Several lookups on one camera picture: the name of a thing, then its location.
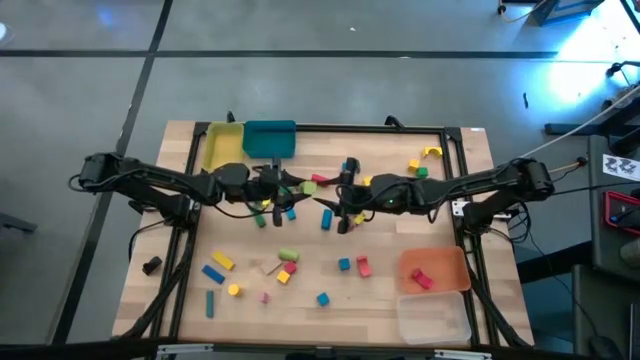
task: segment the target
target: black cable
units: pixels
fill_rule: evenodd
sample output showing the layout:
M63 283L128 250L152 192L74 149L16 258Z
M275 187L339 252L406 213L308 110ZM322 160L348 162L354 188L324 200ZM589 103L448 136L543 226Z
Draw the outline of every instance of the black cable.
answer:
M584 190L595 190L595 189L600 189L603 187L609 187L609 186L618 186L618 185L638 185L640 184L640 182L638 181L626 181L626 182L621 182L621 183L613 183L613 184L605 184L605 185L596 185L596 186L586 186L586 187L582 187L582 188L577 188L577 189L571 189L571 190L565 190L565 191L560 191L554 194L551 194L551 196L557 196L557 195L564 195L564 194L570 194L570 193L574 193L574 192L578 192L578 191L584 191Z
M581 167L582 167L582 165L576 165L576 167L575 167L575 168L573 168L573 169L571 169L571 170L567 170L567 171L565 171L565 172L564 172L564 174L560 175L560 177L559 177L559 178L557 178L557 179L555 179L555 180L552 180L551 182L556 183L556 182L558 182L558 181L560 181L560 180L564 179L564 178L565 178L565 176L567 176L567 175L571 174L572 172L574 172L574 171L576 171L576 170L580 169Z
M160 220L158 222L155 222L153 224L149 224L147 226L143 226L140 229L138 229L138 230L133 232L133 234L131 235L131 238L129 239L129 262L131 262L131 256L133 255L133 242L135 241L136 236L138 236L140 233L145 232L145 231L151 229L152 227L154 227L156 225L160 225L160 224L162 224L164 222L165 222L165 220L162 219L162 220Z
M530 237L531 237L531 244L533 244L533 246L535 246L535 248L538 250L538 252L540 253L540 255L547 261L547 266L549 267L549 273L553 274L553 267L551 265L551 261L549 260L549 257L542 252L542 250L540 249L540 247L538 246L538 244L536 244L536 242L533 240L533 234L529 233ZM598 335L598 330L596 328L596 324L593 322L593 319L591 318L591 316L589 316L589 313L587 313L587 310L585 310L582 305L580 305L580 303L578 302L578 300L575 298L575 296L573 295L573 292L569 289L569 287L562 282L562 280L560 280L557 276L555 275L551 275L554 279L556 279L557 282L559 282L562 287L564 287L565 290L567 290L567 293L569 294L569 296L571 296L571 301L573 301L573 303L580 309L580 311L582 312L582 314L584 315L585 318L587 318L587 320L589 321L589 324L591 325L591 328L593 329L593 334L595 336L599 336Z

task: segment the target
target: blue cube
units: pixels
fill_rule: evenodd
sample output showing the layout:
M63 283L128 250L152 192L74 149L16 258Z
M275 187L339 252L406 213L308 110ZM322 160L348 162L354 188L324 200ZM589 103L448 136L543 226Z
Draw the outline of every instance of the blue cube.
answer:
M322 213L322 230L329 230L331 229L331 217L333 216L333 213L331 212L331 210L329 209L324 209L324 212Z
M317 299L320 306L326 306L329 303L329 295L327 295L327 293L318 295Z
M296 219L296 212L293 211L293 209L287 211L287 219L289 219L289 220L295 220Z
M340 265L340 270L345 271L351 269L351 263L349 263L348 258L342 258L338 260L338 265Z
M205 275L210 277L211 280L217 282L218 284L222 284L224 282L224 276L222 276L222 274L217 272L214 268L212 268L209 265L205 265L202 268L202 272L205 273Z

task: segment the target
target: green block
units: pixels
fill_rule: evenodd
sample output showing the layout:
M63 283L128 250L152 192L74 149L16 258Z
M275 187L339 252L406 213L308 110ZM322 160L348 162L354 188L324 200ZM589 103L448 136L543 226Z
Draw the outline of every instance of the green block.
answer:
M318 190L318 184L313 181L305 181L300 184L300 192L305 195L313 195Z
M292 249L281 248L280 251L278 251L278 257L280 258L280 260L296 262L298 261L300 254Z
M256 219L256 224L258 224L258 227L262 228L267 226L267 222L264 220L264 216L262 216L262 214L257 214L253 218Z
M416 176L418 179L426 179L429 176L429 170L425 167L419 167L418 171L416 171Z

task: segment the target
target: white cable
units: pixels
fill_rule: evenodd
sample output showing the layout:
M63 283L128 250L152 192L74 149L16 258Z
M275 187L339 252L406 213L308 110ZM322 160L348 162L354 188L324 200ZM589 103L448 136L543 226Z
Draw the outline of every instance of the white cable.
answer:
M629 91L625 96L623 96L623 97L621 97L620 99L618 99L618 101L614 102L611 106L609 106L608 108L606 108L606 109L605 109L603 112L601 112L600 114L598 114L598 115L594 116L593 118L591 118L591 120L587 121L586 123L584 123L584 124L582 124L582 125L578 126L577 128L575 128L575 129L573 129L573 130L569 131L568 133L566 133L566 134L564 134L564 135L562 135L562 136L560 136L560 137L558 137L558 138L555 138L555 139L553 139L553 140L551 140L551 141L549 141L549 142L547 142L547 143L544 143L544 144L542 144L542 145L538 146L537 148L535 148L535 149L533 149L533 150L529 151L528 153L523 154L523 155L520 155L520 156L518 156L518 157L520 157L520 158L529 157L529 156L531 156L531 154L533 154L533 153L535 153L535 152L538 152L538 151L540 151L540 150L542 150L542 149L546 148L547 146L549 146L549 145L551 145L551 144L557 143L558 141L560 141L560 140L562 140L562 139L566 138L567 136L571 136L571 135L575 134L576 132L578 132L578 131L582 130L582 128L584 128L585 126L587 126L587 125L591 124L592 122L594 122L594 121L598 120L598 119L599 119L600 117L602 117L603 115L608 114L611 110L615 109L615 108L616 108L616 106L618 106L618 104L620 104L621 102L623 102L624 100L626 100L626 99L627 99L628 97L630 97L631 95L635 94L638 90L640 90L640 86L636 86L636 88L635 88L635 89L633 89L633 90Z
M542 4L546 3L548 0L542 0L540 1L538 4L536 4L536 6L533 7L533 9L531 9L531 11L529 11L528 13L522 15L522 16L518 16L515 19L508 19L506 16L504 16L504 12L502 14L500 14L500 16L502 17L502 20L504 20L505 22L511 23L511 22L516 22L518 20L522 20L524 18L526 18L527 16L531 15L531 13L533 13L534 11L538 10L538 8L540 6L542 6ZM503 6L502 5L502 0L498 0L498 9L500 9L500 7Z

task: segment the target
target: pink block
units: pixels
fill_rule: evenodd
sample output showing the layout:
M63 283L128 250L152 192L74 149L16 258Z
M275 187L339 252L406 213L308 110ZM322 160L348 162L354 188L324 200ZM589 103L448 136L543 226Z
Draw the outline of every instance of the pink block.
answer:
M284 271L286 271L287 274L289 274L289 275L293 275L293 273L296 272L297 269L298 269L298 267L296 267L296 263L294 263L292 261L287 261L284 264Z
M318 175L318 174L313 174L311 175L311 181L315 181L316 183L318 183L318 185L322 186L322 187L327 187L328 185L323 185L322 182L323 181L327 181L329 179L327 179L324 176Z
M368 277L371 276L371 267L369 267L369 260L366 256L358 256L356 258L356 262L358 263L358 270L360 270L360 276Z
M433 280L423 274L422 270L420 269L413 270L413 272L411 273L411 278L427 290L430 289L431 286L433 286Z

